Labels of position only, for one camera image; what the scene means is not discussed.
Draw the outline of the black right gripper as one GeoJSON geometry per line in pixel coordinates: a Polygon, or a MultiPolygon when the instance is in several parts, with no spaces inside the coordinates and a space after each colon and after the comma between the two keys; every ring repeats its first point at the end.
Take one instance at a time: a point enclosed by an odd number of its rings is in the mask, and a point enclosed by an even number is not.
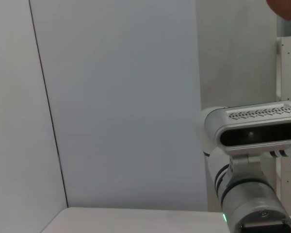
{"type": "Polygon", "coordinates": [[[265,222],[240,222],[241,233],[289,233],[290,222],[288,220],[281,221],[265,221],[265,222]]]}

